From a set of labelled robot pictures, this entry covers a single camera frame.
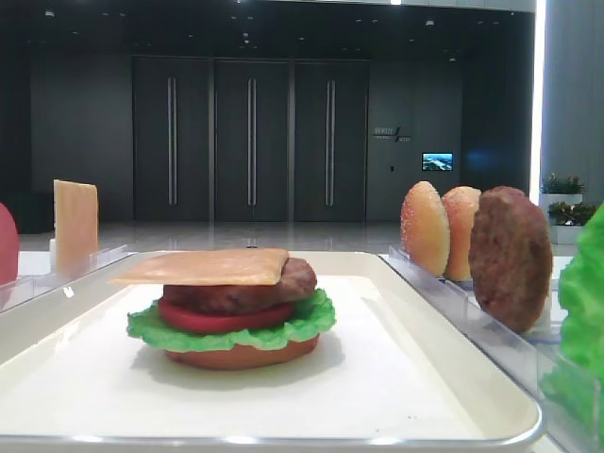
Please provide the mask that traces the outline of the sesame top bun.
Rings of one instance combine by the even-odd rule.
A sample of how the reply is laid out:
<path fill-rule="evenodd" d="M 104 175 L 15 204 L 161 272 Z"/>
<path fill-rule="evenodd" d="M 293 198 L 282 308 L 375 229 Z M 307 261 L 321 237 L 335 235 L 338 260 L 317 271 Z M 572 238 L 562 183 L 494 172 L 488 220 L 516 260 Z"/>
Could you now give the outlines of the sesame top bun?
<path fill-rule="evenodd" d="M 414 184 L 401 207 L 401 242 L 411 260 L 434 277 L 445 272 L 450 230 L 442 199 L 428 181 Z"/>

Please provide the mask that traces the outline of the brown meat patty on tray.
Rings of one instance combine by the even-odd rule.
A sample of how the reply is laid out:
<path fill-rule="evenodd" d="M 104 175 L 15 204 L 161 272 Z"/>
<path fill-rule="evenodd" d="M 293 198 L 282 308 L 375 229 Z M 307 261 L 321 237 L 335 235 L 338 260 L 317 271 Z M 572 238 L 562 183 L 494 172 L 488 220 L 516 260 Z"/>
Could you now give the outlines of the brown meat patty on tray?
<path fill-rule="evenodd" d="M 165 285 L 162 298 L 172 305 L 205 314 L 245 314 L 310 297 L 317 276 L 306 260 L 289 258 L 274 286 Z"/>

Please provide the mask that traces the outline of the orange cheese slice on tray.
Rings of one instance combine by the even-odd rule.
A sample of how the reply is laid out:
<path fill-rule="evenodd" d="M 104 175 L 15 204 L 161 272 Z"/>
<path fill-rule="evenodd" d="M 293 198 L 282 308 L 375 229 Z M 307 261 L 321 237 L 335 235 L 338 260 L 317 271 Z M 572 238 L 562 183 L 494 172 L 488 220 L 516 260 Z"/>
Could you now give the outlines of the orange cheese slice on tray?
<path fill-rule="evenodd" d="M 280 248 L 172 252 L 144 260 L 113 281 L 125 285 L 274 286 L 289 257 L 289 251 Z"/>

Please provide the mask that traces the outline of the green lettuce on tray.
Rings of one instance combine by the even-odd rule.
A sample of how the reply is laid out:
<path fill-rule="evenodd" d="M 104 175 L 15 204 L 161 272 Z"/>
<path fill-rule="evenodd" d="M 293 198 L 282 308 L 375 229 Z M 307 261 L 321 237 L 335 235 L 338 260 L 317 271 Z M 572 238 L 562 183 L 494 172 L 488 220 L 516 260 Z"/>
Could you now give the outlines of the green lettuce on tray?
<path fill-rule="evenodd" d="M 303 343 L 336 324 L 332 300 L 323 289 L 294 304 L 293 316 L 274 327 L 245 328 L 230 333 L 198 334 L 168 326 L 159 316 L 159 302 L 127 316 L 127 335 L 171 352 L 228 351 L 237 345 L 258 350 L 279 350 L 289 342 Z"/>

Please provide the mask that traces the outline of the red tomato slice on tray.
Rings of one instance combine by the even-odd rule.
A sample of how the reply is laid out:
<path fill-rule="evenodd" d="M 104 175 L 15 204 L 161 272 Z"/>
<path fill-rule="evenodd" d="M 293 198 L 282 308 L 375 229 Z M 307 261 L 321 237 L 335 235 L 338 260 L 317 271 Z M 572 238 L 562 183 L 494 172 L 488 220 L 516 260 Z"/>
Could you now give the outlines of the red tomato slice on tray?
<path fill-rule="evenodd" d="M 274 305 L 266 310 L 246 314 L 203 314 L 172 304 L 161 298 L 159 317 L 171 327 L 198 334 L 223 334 L 244 329 L 274 327 L 289 320 L 293 303 Z"/>

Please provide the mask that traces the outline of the upright brown meat patty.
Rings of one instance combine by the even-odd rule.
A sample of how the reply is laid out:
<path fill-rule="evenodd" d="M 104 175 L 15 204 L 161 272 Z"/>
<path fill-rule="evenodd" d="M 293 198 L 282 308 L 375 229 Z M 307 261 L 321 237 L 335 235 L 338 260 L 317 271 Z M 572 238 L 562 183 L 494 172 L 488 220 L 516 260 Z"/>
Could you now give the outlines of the upright brown meat patty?
<path fill-rule="evenodd" d="M 516 333 L 541 316 L 553 255 L 543 211 L 520 190 L 484 192 L 470 236 L 470 274 L 480 307 Z"/>

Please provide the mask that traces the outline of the upright red tomato slice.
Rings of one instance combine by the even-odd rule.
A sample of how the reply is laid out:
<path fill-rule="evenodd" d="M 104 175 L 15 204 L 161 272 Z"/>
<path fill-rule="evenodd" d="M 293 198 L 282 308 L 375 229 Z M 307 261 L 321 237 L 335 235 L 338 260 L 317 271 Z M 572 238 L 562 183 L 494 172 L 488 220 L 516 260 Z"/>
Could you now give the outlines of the upright red tomato slice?
<path fill-rule="evenodd" d="M 11 213 L 0 204 L 0 284 L 14 281 L 18 276 L 20 243 Z"/>

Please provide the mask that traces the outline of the upright green lettuce leaf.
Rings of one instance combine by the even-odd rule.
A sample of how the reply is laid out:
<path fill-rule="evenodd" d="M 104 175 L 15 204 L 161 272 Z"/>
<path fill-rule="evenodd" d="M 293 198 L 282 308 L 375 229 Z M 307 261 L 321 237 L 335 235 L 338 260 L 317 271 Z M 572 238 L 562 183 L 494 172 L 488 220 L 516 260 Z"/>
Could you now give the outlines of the upright green lettuce leaf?
<path fill-rule="evenodd" d="M 561 271 L 562 360 L 542 380 L 544 393 L 603 435 L 603 209 L 578 237 L 578 253 Z"/>

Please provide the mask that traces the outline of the dark triple door panel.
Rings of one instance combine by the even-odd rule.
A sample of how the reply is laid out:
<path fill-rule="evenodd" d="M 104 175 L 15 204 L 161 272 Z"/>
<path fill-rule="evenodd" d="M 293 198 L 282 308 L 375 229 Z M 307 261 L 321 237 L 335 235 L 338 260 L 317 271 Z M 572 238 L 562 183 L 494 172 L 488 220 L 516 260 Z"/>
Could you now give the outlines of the dark triple door panel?
<path fill-rule="evenodd" d="M 361 62 L 137 58 L 139 221 L 358 222 Z"/>

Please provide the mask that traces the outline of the bottom bun on tray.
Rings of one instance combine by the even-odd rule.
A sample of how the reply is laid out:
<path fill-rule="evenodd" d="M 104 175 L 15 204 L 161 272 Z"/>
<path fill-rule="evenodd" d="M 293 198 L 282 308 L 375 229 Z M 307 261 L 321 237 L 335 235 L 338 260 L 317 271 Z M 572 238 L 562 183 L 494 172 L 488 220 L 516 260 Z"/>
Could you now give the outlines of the bottom bun on tray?
<path fill-rule="evenodd" d="M 235 345 L 230 350 L 207 352 L 172 352 L 166 356 L 175 362 L 210 370 L 235 371 L 259 368 L 299 359 L 311 353 L 318 345 L 320 336 L 305 342 L 287 342 L 286 346 L 275 350 L 261 350 L 251 345 Z"/>

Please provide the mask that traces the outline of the white rectangular tray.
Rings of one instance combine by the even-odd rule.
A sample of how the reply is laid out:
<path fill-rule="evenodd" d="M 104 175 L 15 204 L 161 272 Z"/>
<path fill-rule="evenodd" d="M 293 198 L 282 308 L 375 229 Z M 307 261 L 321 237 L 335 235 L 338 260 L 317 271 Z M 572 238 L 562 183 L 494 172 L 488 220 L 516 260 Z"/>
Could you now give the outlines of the white rectangular tray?
<path fill-rule="evenodd" d="M 336 310 L 309 355 L 195 369 L 128 337 L 133 255 L 1 316 L 5 452 L 526 452 L 544 416 L 380 257 L 305 254 Z"/>

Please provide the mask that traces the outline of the clear right acrylic rack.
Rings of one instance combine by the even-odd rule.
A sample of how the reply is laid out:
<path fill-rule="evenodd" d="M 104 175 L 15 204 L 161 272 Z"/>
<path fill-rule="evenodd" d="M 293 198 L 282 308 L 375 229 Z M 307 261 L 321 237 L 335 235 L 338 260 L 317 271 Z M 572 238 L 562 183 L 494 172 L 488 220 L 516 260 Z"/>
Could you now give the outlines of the clear right acrylic rack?
<path fill-rule="evenodd" d="M 519 386 L 545 413 L 546 438 L 560 452 L 603 450 L 603 386 L 590 371 L 565 358 L 559 316 L 552 311 L 558 281 L 551 281 L 546 308 L 534 329 L 516 334 L 482 310 L 473 282 L 433 277 L 407 253 L 391 246 L 386 261 L 428 303 Z"/>

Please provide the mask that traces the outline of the clear acrylic rack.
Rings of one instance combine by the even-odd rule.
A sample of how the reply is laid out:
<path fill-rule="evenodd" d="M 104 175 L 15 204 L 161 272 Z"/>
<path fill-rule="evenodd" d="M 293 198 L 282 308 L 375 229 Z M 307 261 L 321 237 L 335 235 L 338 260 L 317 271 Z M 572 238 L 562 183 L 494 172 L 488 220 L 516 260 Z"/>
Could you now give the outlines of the clear acrylic rack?
<path fill-rule="evenodd" d="M 534 329 L 516 334 L 482 310 L 473 282 L 433 277 L 407 253 L 391 246 L 386 261 L 428 303 L 519 386 L 545 413 L 546 438 L 560 452 L 603 450 L 603 386 L 590 371 L 565 358 L 559 316 L 552 311 L 558 281 L 551 281 L 546 308 Z"/>
<path fill-rule="evenodd" d="M 70 287 L 76 280 L 103 269 L 110 264 L 122 260 L 129 255 L 128 247 L 123 244 L 115 248 L 106 248 L 95 252 L 71 269 L 57 272 L 53 267 L 53 252 L 21 252 L 25 259 L 24 267 L 31 271 L 32 267 L 49 270 L 46 274 L 25 273 L 16 280 L 1 286 L 1 311 L 6 311 L 55 289 Z"/>

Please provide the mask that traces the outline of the clear left acrylic rack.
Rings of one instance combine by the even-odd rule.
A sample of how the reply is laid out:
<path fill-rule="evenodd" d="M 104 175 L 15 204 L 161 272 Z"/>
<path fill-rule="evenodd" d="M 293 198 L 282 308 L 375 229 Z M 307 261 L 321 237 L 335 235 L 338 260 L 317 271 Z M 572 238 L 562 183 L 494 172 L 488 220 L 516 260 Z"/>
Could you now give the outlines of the clear left acrylic rack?
<path fill-rule="evenodd" d="M 53 252 L 21 252 L 25 259 L 24 267 L 31 271 L 32 267 L 49 270 L 46 274 L 25 273 L 16 280 L 1 286 L 1 311 L 6 311 L 55 289 L 70 287 L 76 280 L 103 269 L 110 264 L 122 260 L 129 255 L 128 247 L 123 244 L 115 248 L 106 248 L 95 252 L 71 269 L 57 272 L 53 267 Z"/>

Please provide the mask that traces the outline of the small wall display screen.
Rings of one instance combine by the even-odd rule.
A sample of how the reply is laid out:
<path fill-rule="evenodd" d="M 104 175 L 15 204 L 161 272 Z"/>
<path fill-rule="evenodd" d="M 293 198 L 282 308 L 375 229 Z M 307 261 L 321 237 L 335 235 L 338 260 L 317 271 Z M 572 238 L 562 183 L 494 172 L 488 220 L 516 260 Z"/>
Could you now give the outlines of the small wall display screen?
<path fill-rule="evenodd" d="M 451 153 L 423 153 L 422 170 L 451 172 L 453 155 Z"/>

